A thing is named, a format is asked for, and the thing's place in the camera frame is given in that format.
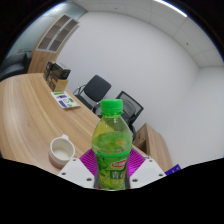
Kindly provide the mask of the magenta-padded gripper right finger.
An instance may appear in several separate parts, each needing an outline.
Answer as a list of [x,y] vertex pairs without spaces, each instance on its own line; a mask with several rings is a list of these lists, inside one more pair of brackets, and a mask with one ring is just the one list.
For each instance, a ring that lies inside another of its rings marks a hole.
[[132,149],[127,161],[126,188],[135,189],[148,185],[166,176],[151,157],[144,157]]

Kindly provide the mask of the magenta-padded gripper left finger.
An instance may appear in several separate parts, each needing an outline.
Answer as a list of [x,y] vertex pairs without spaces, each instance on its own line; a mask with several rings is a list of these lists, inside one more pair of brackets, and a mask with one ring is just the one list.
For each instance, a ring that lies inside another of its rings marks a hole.
[[71,159],[58,176],[81,187],[97,189],[99,187],[99,175],[93,150],[88,150],[80,158]]

